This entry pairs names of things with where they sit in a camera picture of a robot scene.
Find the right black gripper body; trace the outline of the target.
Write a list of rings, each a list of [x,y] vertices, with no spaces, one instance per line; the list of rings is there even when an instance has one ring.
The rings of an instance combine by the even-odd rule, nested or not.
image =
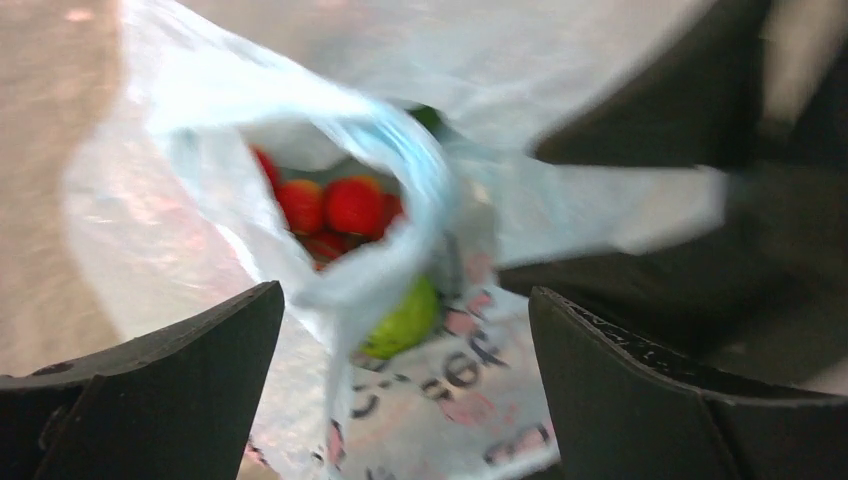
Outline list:
[[[766,41],[757,153],[778,163],[847,170],[847,3],[776,1]]]

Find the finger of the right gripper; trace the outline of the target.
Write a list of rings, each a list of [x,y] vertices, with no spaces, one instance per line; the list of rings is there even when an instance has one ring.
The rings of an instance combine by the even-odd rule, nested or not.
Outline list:
[[[847,174],[767,165],[732,178],[725,223],[651,253],[505,268],[507,290],[550,289],[602,317],[736,371],[820,371],[847,353]]]
[[[555,165],[732,168],[755,148],[769,1],[716,1],[634,78],[548,133]]]

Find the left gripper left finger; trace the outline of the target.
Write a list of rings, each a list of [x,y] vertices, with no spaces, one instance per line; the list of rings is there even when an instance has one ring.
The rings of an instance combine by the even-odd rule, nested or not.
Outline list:
[[[234,479],[284,313],[277,282],[1,379],[5,479]]]

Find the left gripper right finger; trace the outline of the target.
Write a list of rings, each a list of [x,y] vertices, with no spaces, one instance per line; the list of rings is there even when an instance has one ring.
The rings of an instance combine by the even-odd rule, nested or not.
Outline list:
[[[843,479],[847,400],[700,364],[543,288],[531,333],[564,479]]]

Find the light blue plastic bag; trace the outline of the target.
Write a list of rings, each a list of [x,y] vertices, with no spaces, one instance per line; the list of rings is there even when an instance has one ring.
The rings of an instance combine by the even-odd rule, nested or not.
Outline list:
[[[518,479],[557,440],[527,299],[495,266],[645,250],[720,218],[717,173],[529,155],[657,55],[703,1],[246,1],[243,35],[127,1],[123,86],[66,175],[71,244],[130,340],[263,281],[286,307],[251,437],[285,479]],[[408,110],[436,109],[433,137]],[[250,146],[288,174],[374,169],[411,210],[318,272]],[[426,276],[440,320],[363,342]]]

